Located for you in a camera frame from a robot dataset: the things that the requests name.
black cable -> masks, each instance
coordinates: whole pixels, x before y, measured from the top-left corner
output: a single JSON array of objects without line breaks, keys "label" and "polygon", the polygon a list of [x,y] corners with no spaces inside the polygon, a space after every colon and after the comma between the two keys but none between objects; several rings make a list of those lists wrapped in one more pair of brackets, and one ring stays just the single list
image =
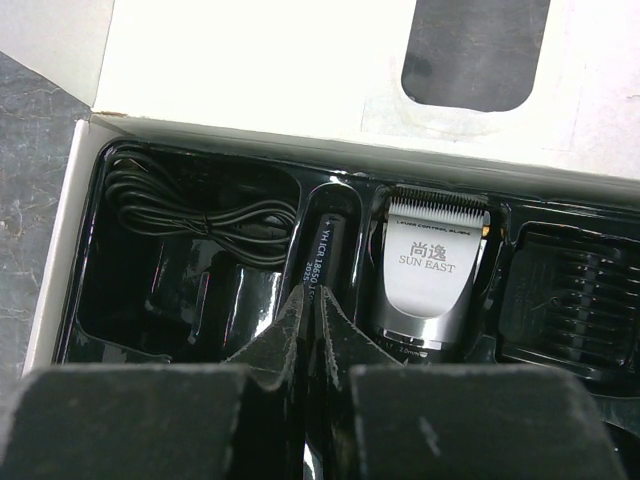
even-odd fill
[{"label": "black cable", "polygon": [[255,267],[284,263],[296,218],[290,203],[266,199],[231,210],[206,210],[190,202],[176,179],[147,155],[116,152],[107,162],[107,202],[128,230],[158,237],[211,238]]}]

white box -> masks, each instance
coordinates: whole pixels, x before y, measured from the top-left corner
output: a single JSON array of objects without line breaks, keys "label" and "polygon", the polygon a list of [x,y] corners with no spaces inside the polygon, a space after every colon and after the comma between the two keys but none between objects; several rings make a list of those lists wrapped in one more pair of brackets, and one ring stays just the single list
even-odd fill
[{"label": "white box", "polygon": [[640,203],[640,3],[551,0],[530,97],[489,113],[418,105],[404,93],[414,8],[415,0],[2,2],[0,50],[94,112],[74,137],[25,371],[50,361],[89,172],[118,132]]}]

clipper teeth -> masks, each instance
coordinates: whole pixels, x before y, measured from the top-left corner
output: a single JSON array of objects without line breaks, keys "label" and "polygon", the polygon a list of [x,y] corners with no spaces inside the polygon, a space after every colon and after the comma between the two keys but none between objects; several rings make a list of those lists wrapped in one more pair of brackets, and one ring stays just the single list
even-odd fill
[{"label": "clipper teeth", "polygon": [[389,214],[468,228],[482,228],[484,220],[477,208],[402,197],[391,199]]}]

brand logo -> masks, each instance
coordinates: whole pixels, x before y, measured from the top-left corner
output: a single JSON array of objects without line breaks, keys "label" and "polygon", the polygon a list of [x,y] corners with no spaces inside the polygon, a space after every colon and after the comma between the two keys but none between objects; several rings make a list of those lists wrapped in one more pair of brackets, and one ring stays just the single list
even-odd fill
[{"label": "brand logo", "polygon": [[400,255],[400,264],[428,268],[445,273],[453,273],[455,265],[447,263],[447,249],[444,245],[428,245],[413,242],[409,255]]}]

